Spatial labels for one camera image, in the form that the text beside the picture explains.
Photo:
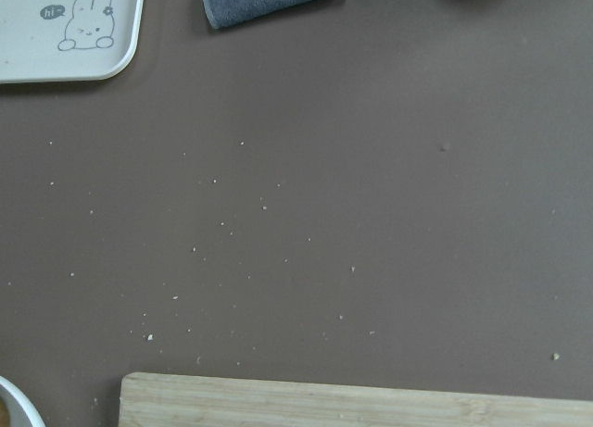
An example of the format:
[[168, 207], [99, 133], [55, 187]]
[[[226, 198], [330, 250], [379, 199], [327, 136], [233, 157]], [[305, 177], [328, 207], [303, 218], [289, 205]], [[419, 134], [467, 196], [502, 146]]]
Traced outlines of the cream rabbit tray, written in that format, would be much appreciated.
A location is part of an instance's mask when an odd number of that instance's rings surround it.
[[1, 83], [99, 81], [131, 62], [144, 0], [1, 0]]

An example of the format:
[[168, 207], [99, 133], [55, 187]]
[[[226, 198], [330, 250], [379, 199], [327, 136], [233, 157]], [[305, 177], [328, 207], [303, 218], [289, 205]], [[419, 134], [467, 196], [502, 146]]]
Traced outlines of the wooden cutting board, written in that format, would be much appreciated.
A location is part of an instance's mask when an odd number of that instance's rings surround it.
[[589, 426], [589, 401], [147, 372], [121, 382], [121, 426]]

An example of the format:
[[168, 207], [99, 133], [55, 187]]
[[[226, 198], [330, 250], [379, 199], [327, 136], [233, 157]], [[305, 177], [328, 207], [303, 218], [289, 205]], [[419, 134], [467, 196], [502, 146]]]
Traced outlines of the white round plate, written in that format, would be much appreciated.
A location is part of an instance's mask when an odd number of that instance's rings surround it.
[[0, 377], [1, 399], [10, 413], [10, 426], [45, 427], [34, 404], [18, 387], [5, 377]]

